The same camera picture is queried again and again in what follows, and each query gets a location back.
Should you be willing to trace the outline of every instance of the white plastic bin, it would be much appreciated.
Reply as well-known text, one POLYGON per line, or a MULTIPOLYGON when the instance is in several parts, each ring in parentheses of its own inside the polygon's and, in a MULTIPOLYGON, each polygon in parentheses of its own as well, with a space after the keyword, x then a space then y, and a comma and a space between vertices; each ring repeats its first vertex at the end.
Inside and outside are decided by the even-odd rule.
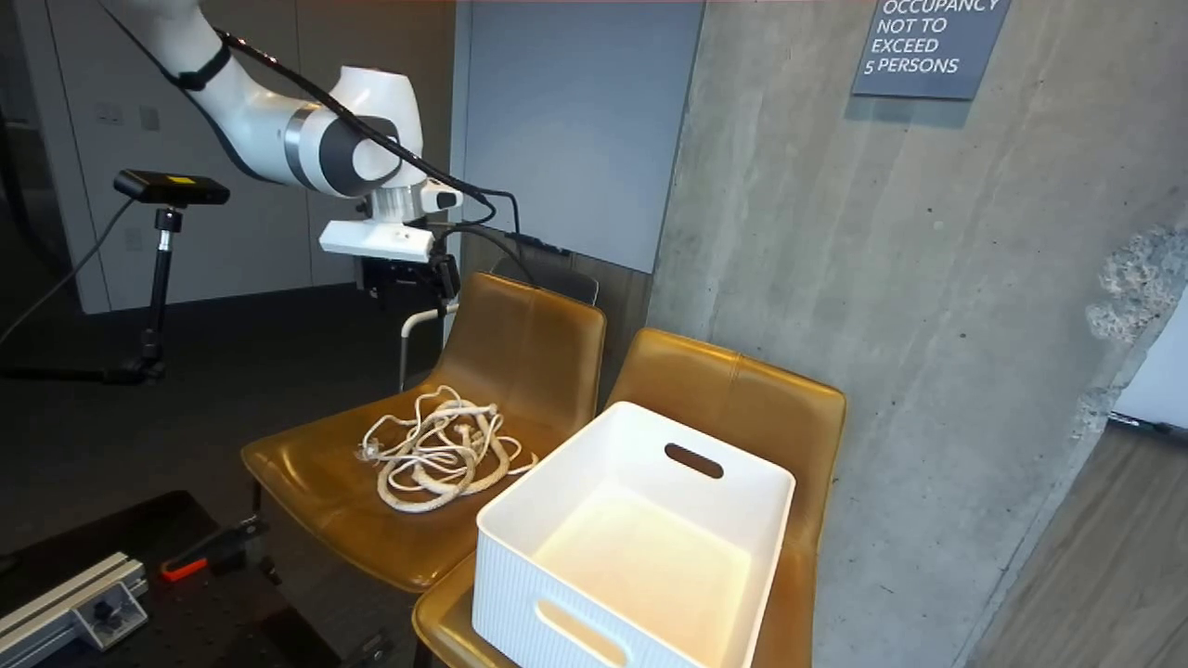
POLYGON ((525 668, 742 668, 795 478, 612 404, 481 510, 477 632, 525 668))

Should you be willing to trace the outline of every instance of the gray wall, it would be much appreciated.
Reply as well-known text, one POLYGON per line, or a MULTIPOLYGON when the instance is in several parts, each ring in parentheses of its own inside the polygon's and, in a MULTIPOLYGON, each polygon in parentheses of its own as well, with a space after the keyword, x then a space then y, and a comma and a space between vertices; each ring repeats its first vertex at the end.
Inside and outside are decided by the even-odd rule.
POLYGON ((655 270, 699 23, 701 0, 460 0, 455 170, 517 191, 525 232, 655 270))
POLYGON ((1101 439, 1101 270, 1188 199, 1188 4, 1018 0, 968 108, 873 0, 706 4, 652 324, 852 394, 817 665, 961 665, 1101 439))

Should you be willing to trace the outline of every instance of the bin handle hole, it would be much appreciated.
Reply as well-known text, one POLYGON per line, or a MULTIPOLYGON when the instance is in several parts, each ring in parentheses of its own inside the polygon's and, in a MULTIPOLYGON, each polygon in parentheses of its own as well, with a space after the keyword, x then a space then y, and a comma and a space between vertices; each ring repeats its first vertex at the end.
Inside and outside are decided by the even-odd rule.
POLYGON ((606 639, 600 627, 582 624, 581 617, 571 617, 567 607, 554 604, 554 602, 539 602, 535 613, 541 617, 546 627, 554 627, 557 634, 565 634, 567 642, 582 644, 588 651, 595 651, 606 668, 619 668, 628 665, 623 644, 618 644, 612 639, 606 639))
POLYGON ((706 478, 721 478, 721 475, 726 475, 726 468, 721 468, 718 458, 708 458, 708 457, 701 457, 701 452, 696 452, 696 450, 689 450, 689 446, 679 446, 679 441, 668 441, 668 446, 664 446, 664 457, 678 458, 678 462, 685 462, 685 468, 696 468, 696 471, 706 475, 706 478))

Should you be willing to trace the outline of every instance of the cable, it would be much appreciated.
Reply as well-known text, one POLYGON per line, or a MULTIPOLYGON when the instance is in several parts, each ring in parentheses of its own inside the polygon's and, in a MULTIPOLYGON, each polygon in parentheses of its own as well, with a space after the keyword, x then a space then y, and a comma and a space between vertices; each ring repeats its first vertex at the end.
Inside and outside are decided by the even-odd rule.
POLYGON ((358 129, 358 133, 366 133, 369 142, 392 149, 399 158, 416 164, 426 178, 440 178, 440 180, 470 191, 472 199, 481 199, 481 202, 488 206, 488 218, 496 218, 496 202, 488 199, 488 191, 483 191, 481 185, 460 180, 460 178, 455 178, 451 170, 444 170, 444 167, 411 157, 400 142, 379 133, 379 129, 374 129, 373 123, 366 123, 358 112, 342 108, 342 98, 336 98, 325 85, 317 85, 317 81, 309 81, 303 69, 286 65, 280 56, 259 51, 254 40, 244 40, 244 35, 237 35, 237 32, 228 32, 228 28, 218 28, 218 35, 225 35, 230 48, 244 51, 244 56, 254 56, 256 63, 263 63, 263 65, 280 69, 282 79, 290 79, 290 81, 293 81, 299 90, 304 90, 311 98, 327 105, 351 129, 358 129))
POLYGON ((444 167, 411 157, 399 136, 379 133, 373 123, 366 123, 358 112, 351 112, 342 98, 336 98, 325 85, 309 81, 303 69, 286 65, 280 56, 256 48, 249 35, 228 32, 228 28, 218 28, 218 35, 225 35, 225 45, 244 51, 244 56, 254 56, 256 63, 263 63, 263 65, 280 69, 282 79, 290 79, 290 81, 293 81, 303 92, 309 92, 311 98, 327 105, 327 108, 330 108, 351 129, 358 129, 359 136, 383 145, 383 149, 395 153, 399 158, 410 158, 411 167, 419 167, 426 178, 446 180, 446 185, 470 191, 472 199, 481 199, 481 202, 488 206, 483 218, 451 221, 451 226, 434 237, 434 244, 446 244, 451 232, 481 232, 481 226, 488 226, 488 221, 496 218, 496 212, 499 212, 488 197, 504 197, 504 199, 512 202, 512 228, 517 228, 512 242, 517 242, 517 247, 508 247, 508 244, 499 242, 496 232, 481 232, 481 237, 488 237, 492 244, 499 244, 503 253, 508 253, 508 256, 517 258, 517 265, 525 270, 525 278, 527 278, 533 287, 539 287, 535 275, 533 275, 533 265, 527 265, 527 258, 525 258, 525 244, 519 244, 519 242, 525 242, 525 228, 519 228, 519 199, 517 199, 517 191, 481 189, 481 185, 465 180, 465 178, 455 178, 451 170, 444 170, 444 167))
POLYGON ((455 385, 440 385, 416 398, 411 418, 379 414, 359 441, 359 458, 379 462, 374 493, 395 510, 434 510, 535 462, 533 457, 512 468, 525 446, 503 432, 503 423, 499 404, 472 404, 455 385))
POLYGON ((129 202, 134 199, 123 199, 123 206, 106 221, 100 237, 86 247, 86 256, 6 327, 0 350, 106 247, 129 202))
POLYGON ((6 112, 0 112, 0 189, 6 189, 6 202, 10 212, 10 226, 17 226, 20 242, 36 256, 36 262, 49 275, 60 275, 69 265, 69 258, 60 253, 53 253, 53 244, 35 228, 25 189, 23 189, 23 178, 17 167, 17 149, 8 142, 6 112))

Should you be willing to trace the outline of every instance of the concrete wall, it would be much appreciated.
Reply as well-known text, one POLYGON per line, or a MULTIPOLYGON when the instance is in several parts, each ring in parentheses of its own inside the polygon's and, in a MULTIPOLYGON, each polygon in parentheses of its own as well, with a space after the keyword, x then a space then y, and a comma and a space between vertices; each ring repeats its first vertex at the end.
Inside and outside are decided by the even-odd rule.
POLYGON ((713 0, 652 324, 852 394, 821 668, 961 665, 1101 439, 1101 270, 1188 202, 1188 4, 1018 0, 968 108, 854 105, 876 0, 713 0))

